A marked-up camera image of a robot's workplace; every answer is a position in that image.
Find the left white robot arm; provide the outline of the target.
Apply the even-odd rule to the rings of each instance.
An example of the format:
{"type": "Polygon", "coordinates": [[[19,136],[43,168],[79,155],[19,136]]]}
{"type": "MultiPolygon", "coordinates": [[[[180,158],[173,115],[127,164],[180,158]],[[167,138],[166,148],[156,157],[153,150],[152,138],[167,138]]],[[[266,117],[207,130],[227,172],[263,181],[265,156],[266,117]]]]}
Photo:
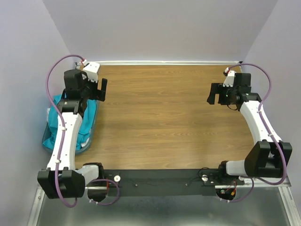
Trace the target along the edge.
{"type": "Polygon", "coordinates": [[[55,105],[58,111],[58,130],[51,159],[45,170],[39,171],[37,180],[49,199],[80,198],[91,183],[104,182],[101,163],[86,163],[75,167],[76,142],[88,100],[105,101],[107,79],[101,87],[87,72],[72,69],[64,72],[65,88],[55,105]]]}

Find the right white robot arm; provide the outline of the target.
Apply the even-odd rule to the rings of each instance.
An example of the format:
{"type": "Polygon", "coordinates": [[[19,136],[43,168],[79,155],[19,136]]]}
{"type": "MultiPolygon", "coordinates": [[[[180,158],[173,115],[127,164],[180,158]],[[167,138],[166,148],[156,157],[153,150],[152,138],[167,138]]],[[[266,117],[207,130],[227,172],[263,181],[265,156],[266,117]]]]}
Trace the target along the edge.
{"type": "Polygon", "coordinates": [[[258,178],[286,177],[286,166],[292,153],[292,146],[284,142],[274,131],[264,109],[263,100],[258,93],[251,92],[251,74],[237,73],[226,69],[223,83],[212,83],[207,102],[213,105],[235,105],[252,134],[254,146],[240,161],[223,161],[216,173],[217,181],[223,185],[234,176],[258,178]]]}

